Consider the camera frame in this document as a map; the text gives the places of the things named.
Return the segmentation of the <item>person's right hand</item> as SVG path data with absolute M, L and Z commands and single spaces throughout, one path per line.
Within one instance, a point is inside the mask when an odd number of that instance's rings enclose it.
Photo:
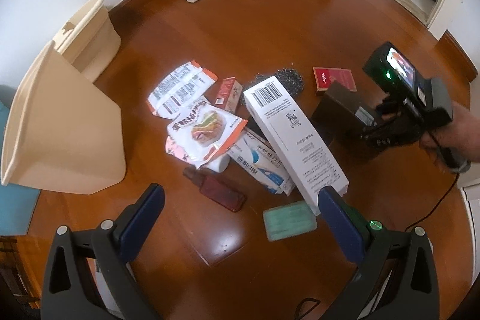
M 429 159 L 443 171 L 446 171 L 448 167 L 437 154 L 437 145 L 431 136 L 443 148 L 456 149 L 471 163 L 479 163 L 479 118 L 456 101 L 452 103 L 452 108 L 453 121 L 445 127 L 433 130 L 431 134 L 425 133 L 419 141 L 420 148 L 424 149 Z

